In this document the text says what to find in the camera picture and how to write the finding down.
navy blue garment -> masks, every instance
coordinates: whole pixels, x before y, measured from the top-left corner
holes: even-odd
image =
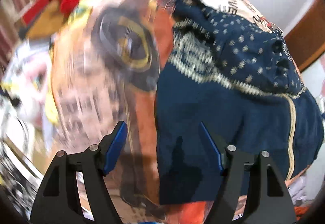
[[[177,0],[174,16],[182,21],[156,99],[160,203],[215,199],[222,177],[199,139],[201,121],[244,152],[267,150],[284,179],[311,164],[324,136],[321,114],[279,33],[198,0]],[[247,185],[245,174],[242,194]]]

metal screw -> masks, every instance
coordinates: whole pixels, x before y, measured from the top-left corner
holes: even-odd
[[[97,145],[97,144],[93,144],[93,145],[91,145],[91,146],[89,147],[89,150],[91,150],[91,151],[96,151],[96,150],[98,150],[98,145]]]
[[[269,152],[267,152],[267,151],[262,151],[261,154],[262,154],[264,157],[269,157],[269,156],[270,156]]]
[[[64,151],[58,151],[58,152],[56,153],[56,155],[57,155],[58,157],[62,157],[62,156],[64,156]]]
[[[227,146],[227,149],[229,150],[229,151],[231,151],[231,152],[234,152],[234,151],[236,151],[236,146],[234,146],[234,145],[229,145],[229,146]]]

navy blue fabric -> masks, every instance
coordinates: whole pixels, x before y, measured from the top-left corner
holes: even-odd
[[[236,64],[238,60],[239,62],[243,59],[251,60],[251,56],[260,55],[259,60],[253,63],[256,66],[243,67],[241,69],[243,74],[236,75],[236,80],[245,81],[247,76],[252,74],[256,79],[260,78],[261,81],[257,81],[256,86],[263,91],[278,93],[285,90],[287,93],[297,94],[298,85],[296,87],[295,83],[291,90],[290,86],[286,88],[287,79],[281,79],[281,81],[278,79],[276,81],[278,85],[274,86],[274,79],[277,76],[274,73],[277,71],[283,71],[281,72],[282,75],[284,72],[289,73],[287,77],[290,81],[298,80],[293,70],[293,63],[289,60],[290,55],[287,56],[285,53],[282,55],[288,63],[286,65],[287,71],[281,69],[281,67],[284,68],[282,65],[279,66],[275,63],[275,65],[271,65],[274,69],[273,75],[259,76],[256,71],[260,66],[266,66],[265,62],[267,60],[270,62],[270,57],[282,57],[272,52],[269,53],[269,50],[273,51],[272,45],[264,45],[265,53],[259,54],[257,52],[256,54],[256,47],[259,47],[261,43],[255,46],[254,42],[250,42],[251,40],[248,37],[249,47],[252,47],[251,54],[226,53],[227,49],[231,49],[227,46],[228,38],[232,39],[232,36],[238,36],[238,34],[239,36],[241,34],[246,36],[247,29],[242,30],[242,32],[239,29],[245,24],[244,27],[250,27],[250,22],[245,19],[242,20],[239,16],[227,16],[233,18],[234,22],[236,19],[240,20],[239,29],[235,28],[234,34],[229,33],[228,35],[214,37],[216,34],[213,31],[216,28],[210,29],[211,23],[206,23],[210,19],[209,15],[202,15],[209,8],[198,4],[200,5],[199,10],[192,13],[191,9],[196,9],[198,5],[193,2],[187,2],[186,5],[188,6],[186,7],[187,12],[183,9],[184,7],[180,8],[177,4],[175,16],[180,19],[190,18],[199,26],[194,25],[193,27],[192,22],[187,21],[186,24],[178,24],[178,27],[174,29],[177,38],[186,36],[186,34],[190,34],[194,38],[184,39],[188,41],[188,46],[185,46],[181,52],[174,47],[172,56],[177,54],[181,59],[182,66],[189,65],[190,58],[196,50],[199,50],[198,53],[201,57],[202,51],[206,54],[212,53],[215,59],[214,63],[219,66],[218,69],[222,71],[224,76],[232,79],[237,73],[231,75],[227,68],[220,67],[218,61],[222,55],[219,56],[216,53],[217,51],[214,53],[214,49],[223,43],[222,54],[225,54],[223,60],[228,60],[233,64]],[[219,15],[222,18],[224,14],[215,13],[214,16]],[[227,29],[229,32],[232,31],[231,27],[227,27]],[[271,39],[275,38],[274,41],[276,42],[279,40],[276,36],[281,38],[277,33],[257,32],[257,34],[263,36],[262,41],[271,42]],[[222,136],[227,143],[235,145],[244,152],[258,154],[262,150],[267,150],[285,179],[289,170],[288,138],[291,125],[288,100],[274,95],[254,96],[245,94],[235,88],[226,88],[213,80],[196,82],[196,76],[193,75],[193,72],[207,76],[209,71],[212,71],[209,60],[206,60],[206,65],[202,64],[198,68],[193,67],[186,72],[181,66],[175,66],[175,62],[171,60],[172,56],[170,62],[160,73],[157,86],[157,160],[160,175],[160,203],[180,204],[215,199],[222,177],[219,175],[216,164],[209,162],[199,139],[198,128],[201,121],[212,126],[214,132]],[[292,177],[312,163],[323,139],[321,114],[309,91],[302,92],[293,101],[296,107],[296,125],[293,141],[295,169]],[[246,194],[247,186],[248,174],[245,174],[242,194]]]

striped curtain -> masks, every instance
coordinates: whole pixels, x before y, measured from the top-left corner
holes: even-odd
[[[0,67],[10,60],[10,52],[19,42],[17,21],[37,0],[0,0]]]

pile of clothes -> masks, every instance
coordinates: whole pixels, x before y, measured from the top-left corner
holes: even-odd
[[[287,185],[316,159],[316,101],[281,31],[247,0],[47,1],[69,16],[55,29],[48,155],[84,151],[125,121],[105,178],[123,222],[204,222],[223,178],[198,137],[202,121],[244,152],[268,151]],[[242,205],[247,187],[245,175]]]

